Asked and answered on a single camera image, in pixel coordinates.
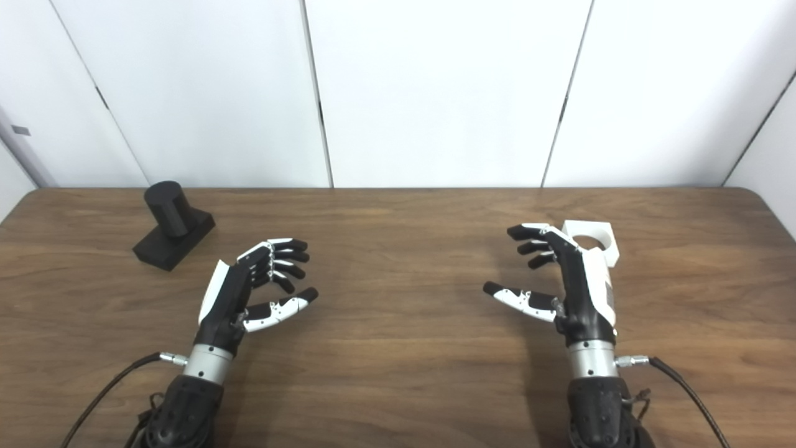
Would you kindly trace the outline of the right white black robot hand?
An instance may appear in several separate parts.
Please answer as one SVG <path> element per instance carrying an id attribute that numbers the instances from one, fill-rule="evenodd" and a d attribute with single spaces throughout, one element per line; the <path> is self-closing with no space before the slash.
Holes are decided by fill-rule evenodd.
<path id="1" fill-rule="evenodd" d="M 615 311 L 609 303 L 611 281 L 603 256 L 596 249 L 586 250 L 563 230 L 546 223 L 524 222 L 509 227 L 507 235 L 520 241 L 518 253 L 535 254 L 528 262 L 530 269 L 550 263 L 560 267 L 565 295 L 555 297 L 492 281 L 483 284 L 483 291 L 529 317 L 554 323 L 566 346 L 588 341 L 614 345 Z"/>

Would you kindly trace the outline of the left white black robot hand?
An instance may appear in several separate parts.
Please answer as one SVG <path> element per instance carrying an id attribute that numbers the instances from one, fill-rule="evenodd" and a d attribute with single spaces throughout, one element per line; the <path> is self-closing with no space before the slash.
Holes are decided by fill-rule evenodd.
<path id="1" fill-rule="evenodd" d="M 202 300 L 194 344 L 205 344 L 237 355 L 246 334 L 271 328 L 306 309 L 318 296 L 315 287 L 296 292 L 293 281 L 306 272 L 299 263 L 310 260 L 306 241 L 267 239 L 250 247 L 234 264 L 219 261 Z M 250 304 L 251 293 L 275 284 L 287 297 Z"/>

